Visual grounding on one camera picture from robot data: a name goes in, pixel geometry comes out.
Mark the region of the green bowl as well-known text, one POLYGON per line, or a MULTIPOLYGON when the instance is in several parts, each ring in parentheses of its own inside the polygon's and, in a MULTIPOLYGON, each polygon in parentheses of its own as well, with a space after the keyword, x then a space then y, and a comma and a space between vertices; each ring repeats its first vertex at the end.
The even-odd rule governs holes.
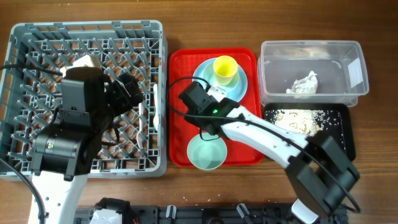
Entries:
POLYGON ((210 171, 219 168, 227 155, 228 148, 224 140, 208 133, 197 134, 187 146, 188 160, 200 170, 210 171))

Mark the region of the yellow plastic cup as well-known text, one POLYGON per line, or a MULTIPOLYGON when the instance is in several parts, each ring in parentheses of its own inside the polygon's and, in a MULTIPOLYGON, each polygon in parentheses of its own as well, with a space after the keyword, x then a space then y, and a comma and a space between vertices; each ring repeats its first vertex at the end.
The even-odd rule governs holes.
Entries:
POLYGON ((213 71, 219 85, 228 85, 238 77, 238 63, 231 56, 222 55, 213 62, 213 71))

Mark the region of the white napkin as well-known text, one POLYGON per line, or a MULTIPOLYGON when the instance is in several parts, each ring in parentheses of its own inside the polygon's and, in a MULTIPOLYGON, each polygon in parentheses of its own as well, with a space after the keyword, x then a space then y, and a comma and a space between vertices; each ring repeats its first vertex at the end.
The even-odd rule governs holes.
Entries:
POLYGON ((303 79, 294 81, 290 89, 286 89, 286 93, 294 94, 315 94, 318 88, 317 74, 314 71, 303 79))

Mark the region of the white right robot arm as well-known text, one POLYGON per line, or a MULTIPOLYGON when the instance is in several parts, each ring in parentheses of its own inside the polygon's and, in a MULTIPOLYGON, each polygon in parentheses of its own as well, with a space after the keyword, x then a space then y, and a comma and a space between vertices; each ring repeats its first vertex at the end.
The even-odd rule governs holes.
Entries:
POLYGON ((351 211, 360 207, 350 190, 360 178, 335 139, 323 131, 314 136, 282 129, 257 117, 229 98, 216 99, 209 88, 192 82, 179 98, 190 124, 226 139, 241 142, 281 165, 297 195, 292 215, 302 223, 328 218, 348 199, 351 211))

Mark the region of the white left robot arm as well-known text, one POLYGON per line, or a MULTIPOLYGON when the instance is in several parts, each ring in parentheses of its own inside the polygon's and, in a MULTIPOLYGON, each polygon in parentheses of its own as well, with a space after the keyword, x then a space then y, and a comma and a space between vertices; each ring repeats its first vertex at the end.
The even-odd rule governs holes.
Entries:
POLYGON ((144 100, 138 81, 123 73, 112 79, 96 67, 74 67, 61 82, 62 103, 32 141, 32 183, 41 223, 71 223, 103 134, 114 119, 144 100))

